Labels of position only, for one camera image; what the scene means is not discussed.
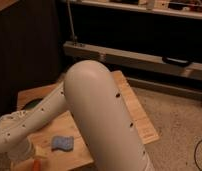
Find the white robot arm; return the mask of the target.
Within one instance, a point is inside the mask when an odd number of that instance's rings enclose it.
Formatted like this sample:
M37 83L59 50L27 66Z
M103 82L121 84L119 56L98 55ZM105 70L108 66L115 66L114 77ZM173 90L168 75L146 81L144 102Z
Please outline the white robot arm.
M155 171L110 71L101 63L74 64L32 110L0 117L0 153L23 161L32 155L28 136L69 111L99 171Z

